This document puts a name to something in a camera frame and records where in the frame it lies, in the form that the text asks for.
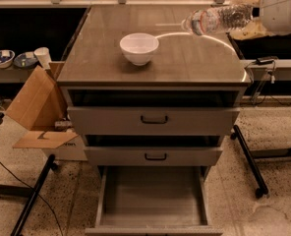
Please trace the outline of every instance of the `metal table surface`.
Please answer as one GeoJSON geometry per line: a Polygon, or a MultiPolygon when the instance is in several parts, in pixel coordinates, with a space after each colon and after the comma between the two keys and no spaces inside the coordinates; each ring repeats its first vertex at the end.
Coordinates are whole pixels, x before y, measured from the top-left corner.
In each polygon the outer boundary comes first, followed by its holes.
{"type": "Polygon", "coordinates": [[[242,86],[250,80],[226,34],[190,35],[180,23],[205,5],[93,5],[58,77],[59,86],[242,86]],[[119,42],[132,32],[159,39],[137,67],[119,42]]]}

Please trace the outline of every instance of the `clear water bottle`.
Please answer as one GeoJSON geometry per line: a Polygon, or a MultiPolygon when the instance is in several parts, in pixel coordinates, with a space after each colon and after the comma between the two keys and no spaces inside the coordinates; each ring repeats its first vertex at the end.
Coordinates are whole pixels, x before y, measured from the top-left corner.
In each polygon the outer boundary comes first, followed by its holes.
{"type": "Polygon", "coordinates": [[[248,4],[214,7],[193,12],[182,28],[196,35],[241,30],[252,20],[253,7],[248,4]]]}

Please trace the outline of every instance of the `drawer handle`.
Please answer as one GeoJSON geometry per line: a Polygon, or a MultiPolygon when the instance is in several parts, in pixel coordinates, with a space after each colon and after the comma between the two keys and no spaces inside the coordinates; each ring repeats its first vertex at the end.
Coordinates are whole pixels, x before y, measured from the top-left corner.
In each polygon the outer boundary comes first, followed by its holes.
{"type": "Polygon", "coordinates": [[[148,161],[164,161],[167,158],[167,154],[164,154],[164,157],[149,157],[147,156],[147,154],[145,153],[145,160],[148,161]]]}
{"type": "Polygon", "coordinates": [[[162,119],[162,120],[149,120],[149,119],[146,119],[144,117],[144,115],[142,115],[140,117],[140,119],[141,119],[142,123],[145,123],[145,124],[165,124],[168,121],[168,116],[165,115],[164,119],[162,119]]]}

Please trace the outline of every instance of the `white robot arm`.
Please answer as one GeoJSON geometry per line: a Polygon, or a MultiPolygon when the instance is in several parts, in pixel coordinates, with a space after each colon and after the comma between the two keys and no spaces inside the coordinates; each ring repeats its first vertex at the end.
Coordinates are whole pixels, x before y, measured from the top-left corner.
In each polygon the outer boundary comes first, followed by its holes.
{"type": "Polygon", "coordinates": [[[291,33],[291,0],[261,0],[260,19],[275,34],[291,33]]]}

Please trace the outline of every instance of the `white cup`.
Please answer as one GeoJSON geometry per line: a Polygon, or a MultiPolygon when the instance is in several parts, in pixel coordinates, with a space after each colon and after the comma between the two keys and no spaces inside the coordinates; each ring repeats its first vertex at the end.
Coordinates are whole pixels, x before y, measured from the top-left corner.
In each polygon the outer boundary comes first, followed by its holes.
{"type": "Polygon", "coordinates": [[[51,62],[51,58],[48,48],[46,47],[37,48],[36,50],[34,50],[34,54],[43,68],[48,69],[50,68],[49,62],[51,62]]]}

